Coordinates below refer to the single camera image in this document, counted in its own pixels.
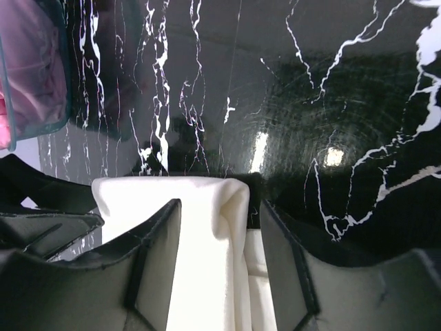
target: glossy black tile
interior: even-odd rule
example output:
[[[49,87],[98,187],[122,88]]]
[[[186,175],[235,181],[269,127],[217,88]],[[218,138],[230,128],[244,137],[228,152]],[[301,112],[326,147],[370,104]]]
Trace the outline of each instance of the glossy black tile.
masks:
[[[65,1],[74,116],[43,169],[259,172],[329,240],[441,244],[437,0]]]

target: black marble surface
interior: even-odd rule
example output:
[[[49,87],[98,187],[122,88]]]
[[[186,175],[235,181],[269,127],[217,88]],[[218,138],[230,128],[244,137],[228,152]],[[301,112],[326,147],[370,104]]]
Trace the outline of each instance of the black marble surface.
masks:
[[[46,173],[259,172],[329,240],[441,245],[440,0],[63,4],[74,109]]]

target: mesh basket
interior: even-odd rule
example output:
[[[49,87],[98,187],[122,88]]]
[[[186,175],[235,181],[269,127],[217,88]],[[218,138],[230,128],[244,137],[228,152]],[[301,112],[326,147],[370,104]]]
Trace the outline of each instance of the mesh basket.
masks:
[[[70,115],[68,43],[57,0],[0,0],[0,149]]]

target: white towel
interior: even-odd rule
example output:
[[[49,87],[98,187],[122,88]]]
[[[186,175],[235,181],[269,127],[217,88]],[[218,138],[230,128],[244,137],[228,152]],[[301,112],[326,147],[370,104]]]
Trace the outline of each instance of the white towel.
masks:
[[[249,278],[245,262],[247,185],[205,177],[124,177],[97,179],[92,191],[105,221],[103,243],[149,219],[170,199],[181,200],[167,331],[276,330],[260,232],[247,239],[246,255],[249,268],[261,272]]]

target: pink fabric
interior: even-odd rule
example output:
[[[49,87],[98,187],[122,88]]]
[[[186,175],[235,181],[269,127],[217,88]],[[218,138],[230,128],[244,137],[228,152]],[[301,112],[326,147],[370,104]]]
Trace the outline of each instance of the pink fabric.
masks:
[[[35,0],[0,0],[0,35],[17,134],[28,125],[62,120],[67,88],[58,28]],[[0,86],[0,148],[9,143],[10,128]]]

